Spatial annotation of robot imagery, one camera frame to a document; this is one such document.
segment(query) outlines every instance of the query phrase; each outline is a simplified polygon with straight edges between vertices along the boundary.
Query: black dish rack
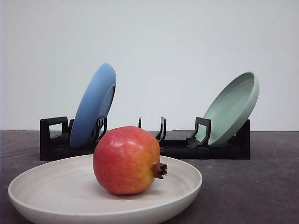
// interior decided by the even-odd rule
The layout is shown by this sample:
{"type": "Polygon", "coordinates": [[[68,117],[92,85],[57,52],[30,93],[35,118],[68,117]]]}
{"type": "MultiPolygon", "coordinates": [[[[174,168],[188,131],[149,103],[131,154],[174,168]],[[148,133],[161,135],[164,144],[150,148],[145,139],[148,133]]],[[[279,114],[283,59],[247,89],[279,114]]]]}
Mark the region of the black dish rack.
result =
{"type": "MultiPolygon", "coordinates": [[[[63,158],[93,154],[99,140],[107,131],[107,118],[97,120],[94,129],[93,140],[84,147],[70,148],[70,135],[74,119],[68,124],[67,117],[58,117],[40,120],[40,160],[52,161],[63,158]],[[50,125],[62,124],[62,134],[54,138],[50,137],[50,125]]],[[[211,120],[196,117],[195,129],[191,136],[185,139],[167,139],[167,120],[162,117],[160,132],[156,136],[159,142],[161,155],[176,159],[230,159],[250,160],[250,120],[248,119],[242,128],[221,147],[210,147],[208,142],[211,136],[211,120]],[[206,136],[202,141],[195,136],[199,126],[206,127],[206,136]]]]}

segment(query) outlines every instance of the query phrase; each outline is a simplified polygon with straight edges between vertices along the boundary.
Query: green plate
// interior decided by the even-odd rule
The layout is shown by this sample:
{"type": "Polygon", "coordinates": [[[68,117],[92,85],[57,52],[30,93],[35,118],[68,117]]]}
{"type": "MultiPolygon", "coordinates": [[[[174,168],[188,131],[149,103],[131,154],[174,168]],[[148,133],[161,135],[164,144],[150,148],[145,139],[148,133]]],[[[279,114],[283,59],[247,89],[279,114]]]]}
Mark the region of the green plate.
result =
{"type": "MultiPolygon", "coordinates": [[[[251,72],[238,76],[225,87],[204,116],[211,120],[209,146],[221,147],[237,133],[256,105],[258,94],[258,79],[251,72]]],[[[196,139],[202,141],[205,135],[205,127],[200,126],[196,139]]]]}

